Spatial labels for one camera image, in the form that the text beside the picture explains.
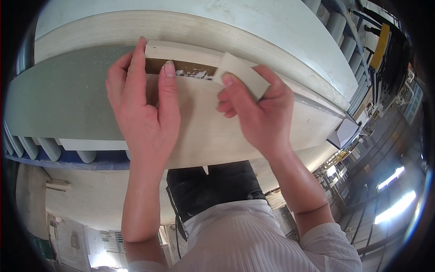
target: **right hand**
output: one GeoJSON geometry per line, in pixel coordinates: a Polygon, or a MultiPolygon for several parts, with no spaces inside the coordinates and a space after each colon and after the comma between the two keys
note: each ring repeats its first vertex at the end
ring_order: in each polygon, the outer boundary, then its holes
{"type": "Polygon", "coordinates": [[[217,97],[217,110],[226,118],[239,116],[246,140],[267,159],[281,158],[292,152],[290,125],[293,114],[293,91],[265,65],[254,69],[271,84],[264,96],[255,103],[245,84],[236,76],[225,73],[226,87],[217,97]]]}

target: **fingernail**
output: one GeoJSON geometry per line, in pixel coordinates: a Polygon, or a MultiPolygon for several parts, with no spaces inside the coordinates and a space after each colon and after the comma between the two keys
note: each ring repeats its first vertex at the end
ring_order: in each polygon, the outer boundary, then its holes
{"type": "Polygon", "coordinates": [[[233,77],[229,73],[225,73],[222,75],[222,81],[225,87],[229,87],[233,84],[233,77]]]}
{"type": "Polygon", "coordinates": [[[175,77],[175,66],[174,62],[171,60],[168,60],[164,64],[164,74],[167,77],[175,77]]]}

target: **left hand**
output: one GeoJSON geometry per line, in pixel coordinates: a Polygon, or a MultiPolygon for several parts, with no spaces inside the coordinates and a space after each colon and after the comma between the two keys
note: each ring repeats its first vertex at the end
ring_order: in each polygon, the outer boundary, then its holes
{"type": "Polygon", "coordinates": [[[160,168],[166,165],[178,138],[178,88],[174,63],[167,61],[158,79],[159,107],[147,104],[146,45],[147,40],[140,37],[134,52],[122,56],[109,68],[106,88],[131,160],[160,168]]]}

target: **fluorescent light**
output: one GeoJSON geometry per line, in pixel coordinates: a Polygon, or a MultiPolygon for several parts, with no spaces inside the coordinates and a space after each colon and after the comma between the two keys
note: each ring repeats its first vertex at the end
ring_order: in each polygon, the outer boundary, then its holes
{"type": "Polygon", "coordinates": [[[388,185],[388,183],[390,183],[390,181],[392,181],[393,179],[397,178],[400,175],[400,173],[402,173],[404,170],[405,170],[405,167],[403,167],[403,166],[400,167],[400,168],[397,168],[396,172],[394,172],[394,174],[391,175],[391,177],[387,178],[386,181],[384,181],[383,183],[378,185],[378,190],[381,189],[382,187],[388,185]]]}
{"type": "Polygon", "coordinates": [[[380,215],[376,216],[375,224],[379,224],[385,220],[390,220],[391,218],[400,214],[411,204],[411,202],[414,200],[414,198],[415,198],[415,191],[407,193],[396,204],[394,204],[391,208],[389,208],[385,212],[381,213],[380,215]]]}
{"type": "Polygon", "coordinates": [[[328,174],[328,177],[332,176],[333,174],[337,173],[337,169],[335,168],[335,165],[331,166],[326,170],[326,173],[328,174]]]}

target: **forearm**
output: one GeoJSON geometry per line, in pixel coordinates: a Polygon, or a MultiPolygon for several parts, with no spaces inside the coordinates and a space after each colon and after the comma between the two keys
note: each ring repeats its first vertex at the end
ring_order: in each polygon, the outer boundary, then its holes
{"type": "Polygon", "coordinates": [[[122,214],[122,236],[128,242],[144,242],[160,227],[160,180],[164,165],[132,158],[122,214]]]}
{"type": "Polygon", "coordinates": [[[323,188],[291,149],[267,159],[301,236],[319,224],[334,222],[323,188]]]}
{"type": "Polygon", "coordinates": [[[292,150],[268,161],[287,205],[294,213],[310,212],[327,202],[317,179],[292,150]]]}

